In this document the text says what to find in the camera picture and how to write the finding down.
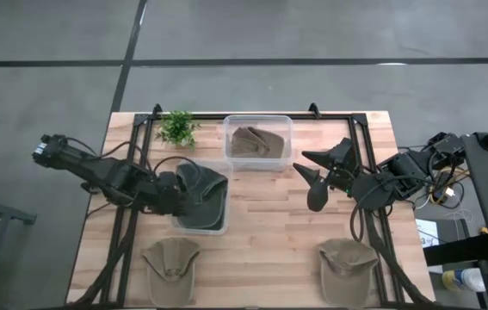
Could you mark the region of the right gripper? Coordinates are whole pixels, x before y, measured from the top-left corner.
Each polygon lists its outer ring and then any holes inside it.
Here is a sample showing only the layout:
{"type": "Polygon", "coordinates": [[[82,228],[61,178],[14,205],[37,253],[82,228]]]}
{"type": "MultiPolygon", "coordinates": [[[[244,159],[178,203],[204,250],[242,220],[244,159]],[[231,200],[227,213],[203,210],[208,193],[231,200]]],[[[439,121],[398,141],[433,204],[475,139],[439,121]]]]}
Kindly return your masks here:
{"type": "MultiPolygon", "coordinates": [[[[313,163],[331,169],[330,185],[350,194],[355,178],[360,174],[353,141],[343,138],[339,144],[327,151],[303,151],[305,158],[313,163]]],[[[293,167],[309,185],[306,203],[313,212],[320,212],[328,201],[328,185],[320,170],[293,163],[293,167]]]]}

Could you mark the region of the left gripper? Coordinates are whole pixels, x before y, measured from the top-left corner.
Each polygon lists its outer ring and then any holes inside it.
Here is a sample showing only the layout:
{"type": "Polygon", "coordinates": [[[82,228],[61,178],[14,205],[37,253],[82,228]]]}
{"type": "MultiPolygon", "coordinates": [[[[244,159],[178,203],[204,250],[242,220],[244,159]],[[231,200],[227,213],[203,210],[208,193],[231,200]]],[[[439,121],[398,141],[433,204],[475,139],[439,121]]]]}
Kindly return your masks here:
{"type": "Polygon", "coordinates": [[[172,216],[187,216],[190,200],[186,193],[190,190],[190,179],[170,171],[160,172],[150,183],[146,183],[141,193],[144,202],[141,213],[172,216]]]}

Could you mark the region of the tan baseball cap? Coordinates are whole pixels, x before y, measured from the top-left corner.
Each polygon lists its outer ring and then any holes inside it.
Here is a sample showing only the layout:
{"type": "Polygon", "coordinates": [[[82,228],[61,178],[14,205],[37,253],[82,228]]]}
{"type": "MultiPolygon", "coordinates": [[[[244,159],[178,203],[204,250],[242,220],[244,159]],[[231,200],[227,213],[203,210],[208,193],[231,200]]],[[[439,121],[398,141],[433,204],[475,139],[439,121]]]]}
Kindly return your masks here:
{"type": "Polygon", "coordinates": [[[228,155],[232,158],[280,158],[285,140],[257,127],[239,127],[232,134],[228,155]]]}
{"type": "Polygon", "coordinates": [[[199,254],[197,243],[181,237],[161,239],[141,252],[154,306],[184,307],[191,302],[199,254]]]}
{"type": "Polygon", "coordinates": [[[328,239],[318,245],[318,257],[325,301],[336,307],[365,307],[379,262],[376,251],[353,239],[328,239]]]}

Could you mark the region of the large clear plastic bin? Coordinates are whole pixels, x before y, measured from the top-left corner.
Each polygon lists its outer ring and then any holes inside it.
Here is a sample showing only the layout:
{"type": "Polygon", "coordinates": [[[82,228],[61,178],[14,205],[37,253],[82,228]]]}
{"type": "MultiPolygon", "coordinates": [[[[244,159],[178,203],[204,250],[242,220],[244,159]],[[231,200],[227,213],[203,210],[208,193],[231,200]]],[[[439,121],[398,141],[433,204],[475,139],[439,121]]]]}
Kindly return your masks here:
{"type": "Polygon", "coordinates": [[[224,219],[223,219],[222,226],[219,228],[219,230],[188,229],[188,228],[181,227],[178,224],[177,221],[178,217],[171,218],[171,225],[178,230],[190,234],[222,235],[227,229],[227,221],[228,221],[227,215],[229,214],[229,209],[230,209],[230,179],[232,178],[232,167],[226,161],[220,161],[220,160],[212,160],[212,159],[205,160],[205,159],[197,158],[195,162],[198,165],[203,165],[206,166],[207,168],[217,171],[219,174],[226,176],[228,179],[227,192],[225,197],[225,212],[224,212],[224,219]]]}

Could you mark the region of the small clear plastic bin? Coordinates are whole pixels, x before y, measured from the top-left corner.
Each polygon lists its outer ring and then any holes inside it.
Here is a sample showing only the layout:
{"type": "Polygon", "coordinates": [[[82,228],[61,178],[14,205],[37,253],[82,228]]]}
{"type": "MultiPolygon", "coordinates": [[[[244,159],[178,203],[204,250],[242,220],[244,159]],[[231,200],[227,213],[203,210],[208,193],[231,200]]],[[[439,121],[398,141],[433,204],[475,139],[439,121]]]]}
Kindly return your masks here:
{"type": "Polygon", "coordinates": [[[283,171],[294,160],[293,121],[286,115],[228,115],[223,120],[222,149],[225,159],[236,170],[283,171]],[[232,158],[228,148],[232,134],[239,127],[257,127],[277,133],[285,140],[285,147],[280,158],[232,158]]]}

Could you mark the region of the small green potted plant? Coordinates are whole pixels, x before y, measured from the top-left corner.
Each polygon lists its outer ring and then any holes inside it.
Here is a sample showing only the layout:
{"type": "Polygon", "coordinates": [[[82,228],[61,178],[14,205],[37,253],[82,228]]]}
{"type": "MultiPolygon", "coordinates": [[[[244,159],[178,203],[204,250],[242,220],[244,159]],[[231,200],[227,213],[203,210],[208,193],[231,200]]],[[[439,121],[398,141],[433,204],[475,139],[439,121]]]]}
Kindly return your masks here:
{"type": "Polygon", "coordinates": [[[194,120],[190,112],[175,110],[161,116],[156,138],[173,146],[194,149],[195,131],[200,128],[201,124],[194,120]]]}

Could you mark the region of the white paper sheet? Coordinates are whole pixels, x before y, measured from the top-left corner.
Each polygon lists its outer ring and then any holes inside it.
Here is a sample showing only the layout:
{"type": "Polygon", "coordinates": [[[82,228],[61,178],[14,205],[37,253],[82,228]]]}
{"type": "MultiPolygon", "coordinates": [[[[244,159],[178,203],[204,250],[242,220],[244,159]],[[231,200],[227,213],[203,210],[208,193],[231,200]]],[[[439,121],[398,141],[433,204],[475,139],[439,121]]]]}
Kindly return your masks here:
{"type": "Polygon", "coordinates": [[[434,221],[416,219],[416,225],[423,248],[440,244],[437,224],[434,221]]]}

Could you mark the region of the black power strip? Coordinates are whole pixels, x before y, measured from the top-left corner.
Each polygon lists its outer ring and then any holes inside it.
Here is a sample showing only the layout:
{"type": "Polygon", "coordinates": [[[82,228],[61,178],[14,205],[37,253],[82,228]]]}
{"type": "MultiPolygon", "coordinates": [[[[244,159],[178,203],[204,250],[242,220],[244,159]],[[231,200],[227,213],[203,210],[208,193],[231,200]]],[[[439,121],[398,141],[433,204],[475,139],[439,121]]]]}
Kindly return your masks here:
{"type": "Polygon", "coordinates": [[[428,202],[448,210],[457,209],[464,200],[466,189],[462,183],[470,177],[468,169],[450,166],[442,168],[435,174],[437,185],[427,189],[428,202]]]}

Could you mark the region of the white plastic bottle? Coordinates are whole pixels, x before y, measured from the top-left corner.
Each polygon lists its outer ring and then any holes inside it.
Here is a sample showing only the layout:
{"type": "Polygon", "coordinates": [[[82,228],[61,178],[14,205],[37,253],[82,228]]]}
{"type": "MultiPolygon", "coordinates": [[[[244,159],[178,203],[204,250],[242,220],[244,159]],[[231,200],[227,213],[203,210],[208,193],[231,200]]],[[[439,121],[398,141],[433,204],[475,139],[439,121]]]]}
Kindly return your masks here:
{"type": "Polygon", "coordinates": [[[451,291],[485,292],[485,284],[479,268],[444,271],[442,283],[451,291]]]}

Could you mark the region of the black aluminium table frame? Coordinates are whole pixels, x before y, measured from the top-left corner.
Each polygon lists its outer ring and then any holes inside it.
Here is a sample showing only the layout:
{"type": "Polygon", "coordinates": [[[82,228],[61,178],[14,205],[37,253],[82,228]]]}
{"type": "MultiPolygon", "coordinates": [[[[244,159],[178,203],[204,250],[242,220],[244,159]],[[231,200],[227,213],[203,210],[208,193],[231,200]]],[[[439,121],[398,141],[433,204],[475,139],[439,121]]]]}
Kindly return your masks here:
{"type": "MultiPolygon", "coordinates": [[[[118,158],[128,156],[127,141],[135,140],[148,158],[163,170],[176,167],[181,156],[224,161],[224,113],[199,113],[194,149],[169,146],[156,139],[160,109],[111,115],[104,147],[118,158]]],[[[294,112],[294,163],[304,150],[323,150],[341,139],[353,140],[366,166],[392,156],[396,141],[387,112],[294,112]]],[[[285,170],[233,170],[230,209],[222,235],[198,235],[192,307],[199,308],[320,308],[325,302],[319,287],[316,247],[321,242],[349,235],[354,202],[343,192],[330,193],[320,213],[308,210],[308,187],[288,165],[285,170]]],[[[179,230],[166,216],[134,213],[109,206],[96,195],[92,215],[83,224],[66,301],[78,300],[97,278],[114,244],[128,224],[136,225],[132,251],[114,270],[97,297],[114,307],[151,307],[141,251],[179,230]]]]}

